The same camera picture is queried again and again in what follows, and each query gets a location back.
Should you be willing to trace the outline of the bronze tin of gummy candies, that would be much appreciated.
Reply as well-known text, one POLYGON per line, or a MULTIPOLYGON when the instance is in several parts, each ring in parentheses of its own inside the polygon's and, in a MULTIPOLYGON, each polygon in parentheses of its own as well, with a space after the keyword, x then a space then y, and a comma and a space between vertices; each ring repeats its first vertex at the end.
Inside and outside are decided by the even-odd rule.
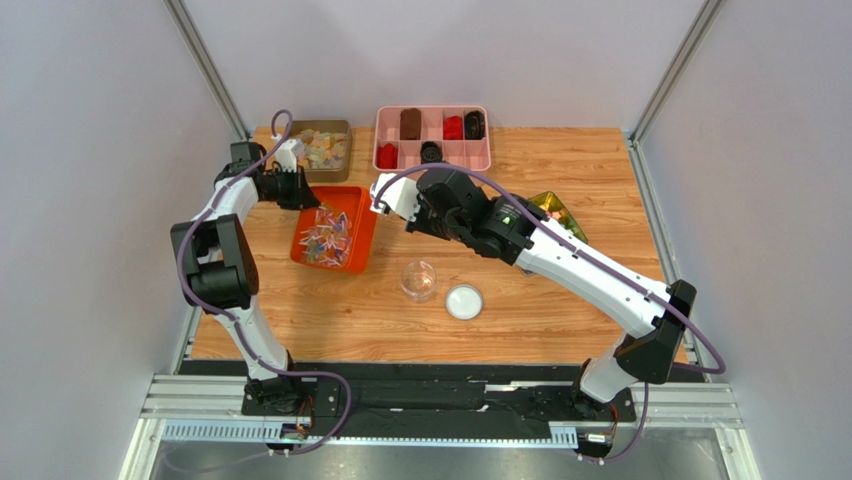
POLYGON ((349 178, 353 139, 348 121, 295 120, 291 137, 305 145, 300 164, 309 183, 342 183, 349 178))

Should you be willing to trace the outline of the orange tray of lollipops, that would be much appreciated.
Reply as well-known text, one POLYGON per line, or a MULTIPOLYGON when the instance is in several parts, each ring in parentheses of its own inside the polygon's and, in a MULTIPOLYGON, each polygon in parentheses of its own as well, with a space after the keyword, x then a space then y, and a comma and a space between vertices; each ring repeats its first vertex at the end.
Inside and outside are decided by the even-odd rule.
POLYGON ((360 274, 366 270, 378 216, 359 186, 319 186, 320 206, 300 212, 290 259, 325 270, 360 274))

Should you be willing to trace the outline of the green tin of star candies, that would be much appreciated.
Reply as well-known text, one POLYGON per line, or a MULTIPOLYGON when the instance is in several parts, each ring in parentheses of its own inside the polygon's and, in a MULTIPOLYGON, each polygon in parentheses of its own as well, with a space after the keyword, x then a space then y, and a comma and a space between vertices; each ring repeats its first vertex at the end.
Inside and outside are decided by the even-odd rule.
POLYGON ((583 243, 588 242, 586 234, 571 214, 568 207, 553 191, 545 191, 529 198, 529 201, 542 209, 550 218, 554 219, 564 229, 570 231, 583 243))

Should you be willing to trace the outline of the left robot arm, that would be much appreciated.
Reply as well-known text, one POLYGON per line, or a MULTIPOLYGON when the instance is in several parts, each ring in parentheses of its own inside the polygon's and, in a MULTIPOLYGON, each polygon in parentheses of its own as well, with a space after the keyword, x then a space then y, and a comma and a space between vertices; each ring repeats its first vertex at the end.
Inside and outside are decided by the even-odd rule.
POLYGON ((260 201, 291 211, 320 202, 299 164, 303 142, 274 141, 272 150, 252 141, 232 144, 232 160, 215 177, 210 200, 192 220, 173 225, 170 237, 185 299, 226 329, 246 363, 244 412, 294 415, 306 395, 259 306, 259 272, 243 224, 260 201))

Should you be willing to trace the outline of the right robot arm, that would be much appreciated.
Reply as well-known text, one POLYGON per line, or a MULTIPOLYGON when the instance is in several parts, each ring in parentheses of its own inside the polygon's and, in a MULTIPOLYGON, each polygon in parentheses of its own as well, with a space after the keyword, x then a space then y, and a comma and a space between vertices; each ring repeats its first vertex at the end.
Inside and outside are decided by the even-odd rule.
POLYGON ((634 383, 661 385, 681 368, 676 359, 697 290, 638 274, 580 241, 529 200, 499 184, 488 196, 482 175, 448 164, 418 166, 421 177, 386 174, 372 189, 375 211, 395 213, 409 232, 457 241, 483 258, 543 276, 594 305, 622 329, 589 359, 578 394, 607 403, 634 383))

